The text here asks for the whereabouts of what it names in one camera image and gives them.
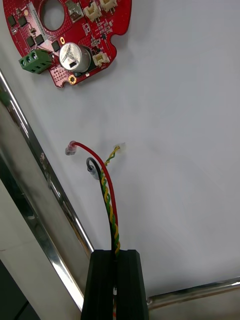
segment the circular hole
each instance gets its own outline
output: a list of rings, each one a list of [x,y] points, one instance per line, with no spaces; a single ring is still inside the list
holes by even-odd
[[[54,31],[64,23],[64,7],[59,0],[47,0],[41,10],[40,18],[48,30]]]

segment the metal pipe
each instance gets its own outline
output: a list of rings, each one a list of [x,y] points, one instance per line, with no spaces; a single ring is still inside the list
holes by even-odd
[[[240,277],[209,283],[170,293],[150,296],[147,299],[148,310],[159,309],[191,300],[225,294],[240,289]]]
[[[17,181],[7,167],[2,154],[0,154],[0,179],[20,211],[22,217],[26,221],[28,227],[32,231],[37,242],[41,246],[43,252],[71,295],[73,301],[75,301],[77,307],[82,311],[84,303],[83,293],[66,267],[51,237],[45,229],[41,218],[27,201],[23,191],[19,188]]]
[[[51,250],[40,245],[80,306],[93,245],[1,70],[0,156],[29,203],[32,216],[41,222]]]

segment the electrolytic capacitor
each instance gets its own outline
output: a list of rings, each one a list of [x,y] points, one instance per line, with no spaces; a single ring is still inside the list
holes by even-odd
[[[90,66],[91,56],[83,45],[67,42],[60,49],[59,62],[68,71],[84,73]]]

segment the white surface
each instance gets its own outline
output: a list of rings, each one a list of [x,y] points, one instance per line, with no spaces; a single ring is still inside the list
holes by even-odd
[[[133,0],[116,61],[64,89],[21,70],[2,7],[0,30],[0,67],[95,248],[110,247],[107,215],[71,140],[103,159],[127,144],[109,172],[147,295],[239,276],[240,2]]]
[[[80,319],[80,310],[1,180],[0,259],[41,320]]]

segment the yellow-green wire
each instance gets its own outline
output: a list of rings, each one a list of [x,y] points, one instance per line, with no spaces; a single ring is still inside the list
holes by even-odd
[[[107,167],[110,161],[115,158],[116,152],[120,149],[119,146],[116,146],[116,148],[113,150],[113,152],[109,155],[108,159],[104,163],[104,165]],[[114,233],[114,246],[115,246],[115,255],[119,255],[120,250],[120,242],[119,242],[119,227],[116,224],[116,218],[114,215],[113,207],[111,205],[111,196],[109,194],[109,189],[107,187],[107,179],[104,175],[104,171],[101,170],[101,184],[104,191],[104,201],[106,202],[106,209],[108,213],[109,220],[111,222],[111,227]]]

